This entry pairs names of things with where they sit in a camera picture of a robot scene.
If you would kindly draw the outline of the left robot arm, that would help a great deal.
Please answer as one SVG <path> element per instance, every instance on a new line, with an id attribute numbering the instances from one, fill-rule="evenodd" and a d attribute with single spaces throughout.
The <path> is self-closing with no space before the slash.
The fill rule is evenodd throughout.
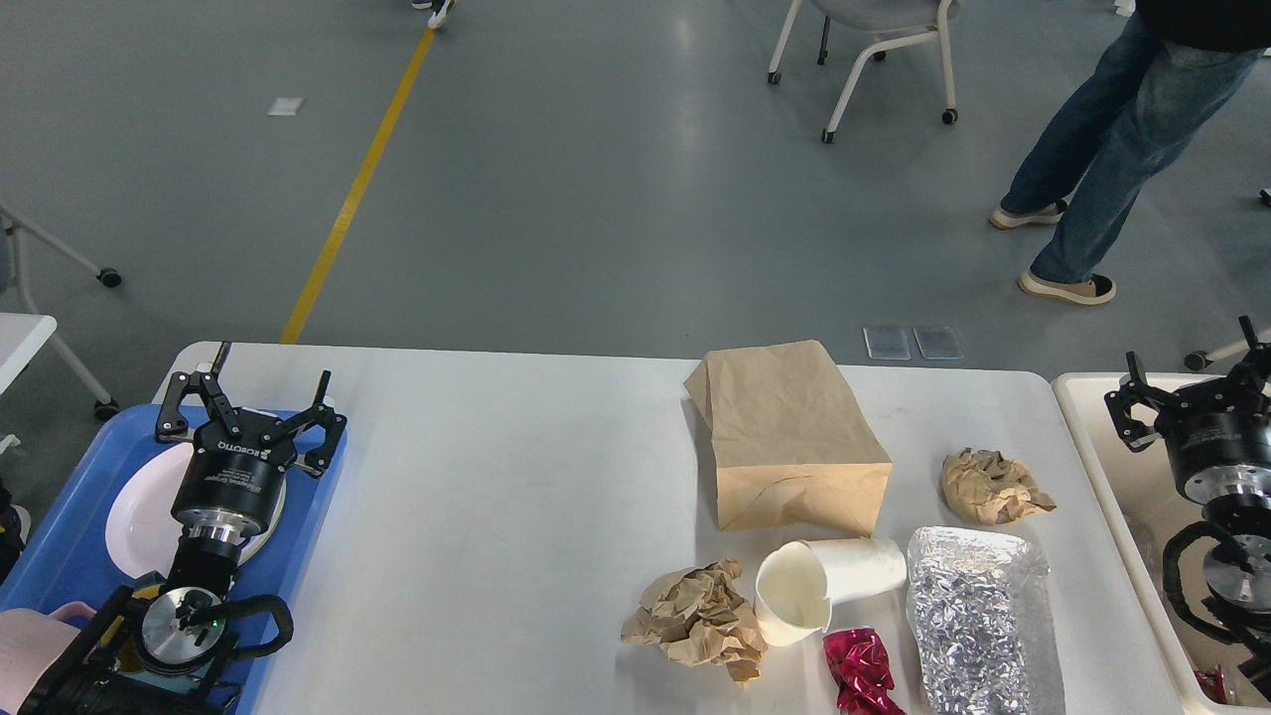
<path id="1" fill-rule="evenodd" d="M 294 635 L 347 418 L 235 406 L 214 363 L 111 418 L 3 583 L 5 714 L 248 714 Z"/>

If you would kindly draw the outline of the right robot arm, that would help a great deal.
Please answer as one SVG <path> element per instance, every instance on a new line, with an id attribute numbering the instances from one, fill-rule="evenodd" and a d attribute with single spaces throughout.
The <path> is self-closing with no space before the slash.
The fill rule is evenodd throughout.
<path id="1" fill-rule="evenodd" d="M 1246 646 L 1251 657 L 1238 669 L 1268 696 L 1270 353 L 1249 317 L 1238 323 L 1248 352 L 1225 376 L 1167 392 L 1148 384 L 1130 352 L 1127 375 L 1104 403 L 1132 453 L 1162 439 L 1177 493 L 1201 507 L 1201 519 L 1166 544 L 1166 599 L 1205 638 Z M 1202 558 L 1213 622 L 1193 613 L 1179 573 L 1182 552 L 1202 537 L 1214 544 Z"/>

